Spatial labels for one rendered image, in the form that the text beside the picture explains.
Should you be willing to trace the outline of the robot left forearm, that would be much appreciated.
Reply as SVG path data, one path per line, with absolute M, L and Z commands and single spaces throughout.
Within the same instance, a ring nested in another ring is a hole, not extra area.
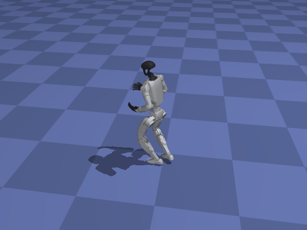
M 137 113 L 147 112 L 149 110 L 149 106 L 146 104 L 144 106 L 138 106 L 138 109 L 135 109 Z

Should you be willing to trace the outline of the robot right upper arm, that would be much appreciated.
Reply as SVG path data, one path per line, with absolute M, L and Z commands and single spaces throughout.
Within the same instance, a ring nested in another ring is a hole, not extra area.
M 163 77 L 163 75 L 158 75 L 158 76 L 161 78 L 162 87 L 163 87 L 163 94 L 165 94 L 167 92 L 167 86 L 165 84 L 164 77 Z

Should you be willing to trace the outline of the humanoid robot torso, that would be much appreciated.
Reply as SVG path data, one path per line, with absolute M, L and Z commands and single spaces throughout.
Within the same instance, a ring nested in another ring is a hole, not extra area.
M 155 74 L 154 74 L 155 75 Z M 151 102 L 153 104 L 153 109 L 150 111 L 150 117 L 153 115 L 155 117 L 155 121 L 159 121 L 163 117 L 163 109 L 160 108 L 160 104 L 163 102 L 163 87 L 161 78 L 158 75 L 156 80 L 150 81 L 149 78 L 143 83 L 148 83 L 150 87 L 150 97 Z

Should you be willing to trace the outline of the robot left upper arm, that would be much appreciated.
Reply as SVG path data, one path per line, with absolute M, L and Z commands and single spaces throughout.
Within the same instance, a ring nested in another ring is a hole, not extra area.
M 150 91 L 150 87 L 149 87 L 148 83 L 145 83 L 143 86 L 141 86 L 141 92 L 143 94 L 144 100 L 145 100 L 146 104 L 149 106 L 149 110 L 152 110 L 153 104 L 151 102 L 151 97 L 150 97 L 149 91 Z

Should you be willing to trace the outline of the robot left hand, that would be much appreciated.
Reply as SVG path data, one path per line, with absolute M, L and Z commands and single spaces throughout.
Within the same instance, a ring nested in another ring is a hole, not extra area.
M 137 106 L 132 106 L 130 103 L 128 103 L 128 106 L 129 106 L 129 108 L 131 109 L 131 110 L 133 110 L 133 111 L 135 111 L 135 109 L 138 109 L 138 107 Z

